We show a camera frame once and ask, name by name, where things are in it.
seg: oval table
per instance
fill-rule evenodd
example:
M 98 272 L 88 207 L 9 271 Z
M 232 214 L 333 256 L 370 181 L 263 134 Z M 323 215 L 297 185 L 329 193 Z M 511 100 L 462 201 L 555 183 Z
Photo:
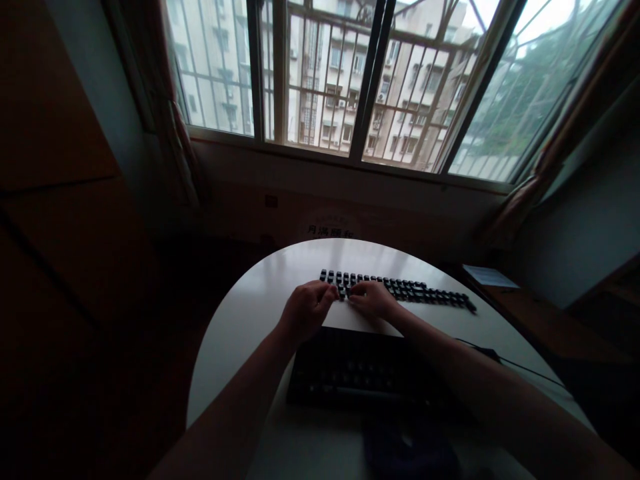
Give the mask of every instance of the oval table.
M 250 354 L 274 328 L 293 289 L 317 279 L 322 269 L 424 281 L 434 289 L 466 293 L 476 305 L 467 309 L 402 302 L 422 320 L 452 337 L 489 347 L 498 355 L 559 381 L 534 348 L 474 292 L 446 273 L 411 255 L 376 243 L 353 239 L 311 240 L 273 253 L 254 265 L 218 306 L 196 360 L 187 426 L 220 393 Z M 324 325 L 373 331 L 347 301 L 336 301 Z M 384 333 L 400 335 L 389 325 Z M 291 360 L 273 400 L 248 478 L 371 478 L 365 462 L 361 417 L 288 405 L 285 400 Z M 558 385 L 514 370 L 592 429 L 572 396 Z M 465 477 L 488 467 L 498 478 L 532 478 L 480 427 L 445 426 Z

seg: black keyboard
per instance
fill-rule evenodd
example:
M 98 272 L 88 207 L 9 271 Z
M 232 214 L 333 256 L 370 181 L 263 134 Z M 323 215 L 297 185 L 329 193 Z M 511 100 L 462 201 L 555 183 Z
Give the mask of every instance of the black keyboard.
M 340 300 L 351 296 L 351 288 L 362 281 L 381 282 L 390 294 L 398 301 L 412 301 L 418 303 L 429 303 L 431 305 L 449 305 L 451 307 L 467 308 L 475 313 L 477 308 L 469 300 L 465 293 L 444 291 L 428 288 L 422 281 L 393 279 L 387 277 L 376 277 L 374 275 L 363 275 L 361 273 L 348 273 L 333 270 L 327 272 L 323 269 L 320 272 L 320 280 L 328 282 L 338 287 Z
M 322 327 L 298 349 L 287 402 L 326 409 L 471 414 L 402 337 Z

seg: wooden desk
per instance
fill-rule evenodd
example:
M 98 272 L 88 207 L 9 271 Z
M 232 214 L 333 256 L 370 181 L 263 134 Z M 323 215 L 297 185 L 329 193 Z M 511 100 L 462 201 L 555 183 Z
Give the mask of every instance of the wooden desk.
M 466 271 L 465 280 L 516 329 L 525 336 L 533 336 L 559 357 L 605 363 L 634 361 L 590 328 L 526 288 L 480 285 Z

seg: cable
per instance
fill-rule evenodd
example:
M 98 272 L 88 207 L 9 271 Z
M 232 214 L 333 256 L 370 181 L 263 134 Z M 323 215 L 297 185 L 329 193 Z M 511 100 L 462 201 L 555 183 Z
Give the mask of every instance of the cable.
M 477 348 L 477 349 L 481 349 L 481 348 L 482 348 L 482 347 L 479 347 L 478 345 L 476 345 L 476 344 L 474 344 L 474 343 L 471 343 L 470 341 L 462 340 L 462 339 L 459 339 L 459 338 L 456 338 L 456 340 L 461 341 L 461 342 L 463 342 L 463 343 L 466 343 L 466 344 L 468 344 L 468 345 L 470 345 L 470 346 L 472 346 L 472 347 L 474 347 L 474 348 Z M 545 380 L 548 380 L 548 381 L 550 381 L 550 382 L 552 382 L 552 383 L 555 383 L 556 385 L 558 385 L 558 386 L 560 386 L 560 387 L 564 388 L 564 390 L 569 391 L 569 389 L 568 389 L 568 388 L 566 388 L 562 383 L 560 383 L 560 382 L 556 382 L 556 380 L 554 380 L 554 379 L 550 379 L 549 377 L 546 377 L 546 376 L 542 375 L 542 373 L 538 373 L 538 372 L 536 372 L 536 371 L 533 371 L 533 370 L 531 370 L 531 369 L 528 369 L 528 368 L 526 368 L 526 367 L 523 367 L 522 365 L 520 365 L 520 364 L 518 364 L 518 363 L 516 363 L 516 362 L 513 362 L 513 361 L 511 361 L 511 360 L 508 360 L 508 359 L 506 359 L 506 358 L 504 358 L 504 357 L 501 357 L 500 355 L 498 355 L 498 358 L 499 358 L 500 360 L 502 360 L 502 361 L 505 361 L 505 362 L 507 362 L 507 363 L 510 363 L 510 364 L 512 364 L 512 365 L 515 365 L 515 366 L 516 366 L 516 367 L 518 367 L 518 368 L 522 368 L 522 370 L 526 370 L 526 371 L 528 371 L 528 372 L 530 372 L 530 373 L 532 373 L 532 374 L 534 374 L 534 375 L 537 375 L 538 377 L 542 377 L 542 378 L 544 378 Z

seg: window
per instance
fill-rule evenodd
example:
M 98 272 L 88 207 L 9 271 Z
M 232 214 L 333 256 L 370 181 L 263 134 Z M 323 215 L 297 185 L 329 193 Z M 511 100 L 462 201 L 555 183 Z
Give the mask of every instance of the window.
M 175 44 L 175 56 L 178 58 L 178 66 L 180 70 L 190 71 L 189 61 L 187 60 L 187 46 L 181 43 Z
M 359 53 L 355 54 L 353 59 L 353 72 L 360 75 L 365 68 L 365 56 Z
M 349 99 L 347 100 L 347 106 L 352 109 L 358 106 L 358 90 L 349 90 Z
M 382 77 L 382 88 L 380 88 L 380 92 L 381 93 L 388 93 L 390 84 L 391 84 L 391 77 L 390 76 L 385 75 L 384 77 Z
M 413 86 L 415 85 L 415 81 L 418 79 L 418 72 L 420 72 L 420 65 L 414 63 L 411 71 L 411 80 L 409 80 L 410 88 L 413 88 Z
M 335 137 L 336 126 L 331 126 L 331 122 L 325 123 L 322 126 L 322 138 L 331 140 Z
M 229 32 L 226 30 L 213 29 L 213 35 L 218 39 L 218 45 L 223 52 L 229 51 Z
M 331 62 L 330 65 L 333 68 L 340 68 L 340 49 L 337 47 L 331 47 Z
M 398 52 L 400 51 L 400 42 L 392 40 L 389 46 L 389 54 L 387 56 L 387 64 L 391 65 L 398 58 Z
M 198 112 L 198 108 L 195 106 L 195 97 L 193 95 L 189 95 L 189 108 L 193 113 Z
M 228 103 L 223 103 L 222 106 L 225 109 L 225 112 L 227 114 L 227 120 L 229 122 L 229 126 L 232 129 L 237 128 L 237 122 L 238 122 L 237 110 L 238 110 L 238 107 L 236 105 L 230 105 Z
M 438 86 L 440 85 L 440 80 L 442 80 L 442 68 L 433 67 L 427 70 L 425 74 L 425 83 L 427 91 L 435 92 L 438 90 Z
M 413 153 L 413 150 L 417 143 L 418 143 L 418 139 L 415 137 L 409 138 L 409 141 L 407 141 L 406 137 L 402 137 L 400 153 Z
M 447 31 L 445 32 L 445 41 L 452 42 L 457 31 L 458 29 L 456 27 L 447 27 Z
M 342 130 L 342 141 L 350 142 L 352 132 L 353 132 L 353 125 L 345 124 Z
M 217 130 L 212 139 L 232 133 L 237 144 L 257 132 L 266 151 L 487 186 L 525 174 L 622 0 L 528 0 L 520 13 L 506 0 L 398 1 L 376 32 L 375 7 L 388 0 L 165 1 L 181 106 L 203 127 L 192 135 Z M 498 48 L 506 27 L 512 40 Z M 369 52 L 372 33 L 384 47 Z M 368 57 L 376 78 L 363 78 Z M 360 98 L 374 106 L 356 126 Z
M 342 17 L 351 16 L 351 2 L 347 0 L 338 0 L 338 8 L 336 13 Z

